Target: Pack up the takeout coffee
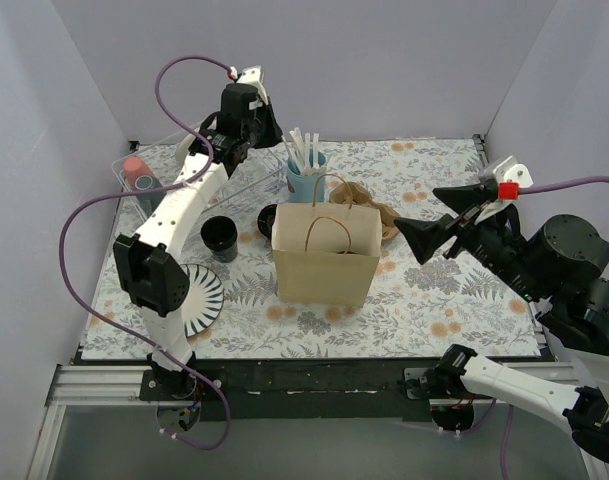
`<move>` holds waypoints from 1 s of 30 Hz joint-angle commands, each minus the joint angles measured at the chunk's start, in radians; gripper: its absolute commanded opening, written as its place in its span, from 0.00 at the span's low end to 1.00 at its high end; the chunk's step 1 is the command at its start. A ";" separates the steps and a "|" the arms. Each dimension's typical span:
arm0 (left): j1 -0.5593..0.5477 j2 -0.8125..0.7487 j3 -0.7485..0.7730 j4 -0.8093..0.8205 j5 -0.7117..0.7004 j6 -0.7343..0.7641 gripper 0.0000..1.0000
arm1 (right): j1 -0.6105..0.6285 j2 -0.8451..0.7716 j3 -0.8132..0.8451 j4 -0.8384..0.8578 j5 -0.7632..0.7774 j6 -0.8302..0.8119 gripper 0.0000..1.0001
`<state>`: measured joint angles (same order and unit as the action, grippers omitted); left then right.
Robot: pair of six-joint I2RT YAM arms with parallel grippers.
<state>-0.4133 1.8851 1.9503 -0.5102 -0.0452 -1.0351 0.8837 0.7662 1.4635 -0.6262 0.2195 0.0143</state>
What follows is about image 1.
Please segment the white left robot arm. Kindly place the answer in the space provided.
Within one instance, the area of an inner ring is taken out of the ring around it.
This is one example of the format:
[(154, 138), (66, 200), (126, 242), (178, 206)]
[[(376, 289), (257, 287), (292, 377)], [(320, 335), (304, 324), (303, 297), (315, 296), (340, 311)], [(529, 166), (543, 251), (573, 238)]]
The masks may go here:
[(188, 339), (214, 323), (224, 302), (222, 282), (212, 270), (181, 263), (183, 246), (249, 149), (273, 147), (281, 136), (260, 81), (228, 84), (219, 111), (177, 146), (175, 190), (133, 235), (119, 235), (113, 244), (120, 286), (139, 307), (156, 344), (147, 358), (154, 381), (174, 399), (195, 392), (197, 377), (185, 367), (195, 359)]

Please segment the brown paper takeout bag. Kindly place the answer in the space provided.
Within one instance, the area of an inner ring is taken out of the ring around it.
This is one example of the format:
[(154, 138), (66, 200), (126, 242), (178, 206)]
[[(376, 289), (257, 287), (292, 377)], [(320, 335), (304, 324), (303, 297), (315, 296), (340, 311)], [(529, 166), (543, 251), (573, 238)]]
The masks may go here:
[(271, 247), (279, 300), (362, 307), (381, 241), (376, 209), (316, 200), (278, 205)]

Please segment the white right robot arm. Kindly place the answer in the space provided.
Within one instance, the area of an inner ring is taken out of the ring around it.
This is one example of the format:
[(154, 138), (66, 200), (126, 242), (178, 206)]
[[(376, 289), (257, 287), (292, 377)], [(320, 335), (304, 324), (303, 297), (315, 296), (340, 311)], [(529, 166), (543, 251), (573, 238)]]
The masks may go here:
[(453, 344), (438, 363), (412, 381), (430, 397), (482, 395), (525, 410), (569, 435), (591, 456), (609, 464), (609, 242), (588, 221), (570, 214), (549, 218), (531, 238), (520, 229), (517, 208), (497, 213), (495, 200), (525, 193), (516, 183), (436, 188), (450, 208), (435, 221), (397, 218), (394, 223), (415, 259), (425, 264), (445, 243), (445, 258), (466, 252), (525, 302), (546, 301), (537, 321), (589, 371), (591, 386), (557, 384)]

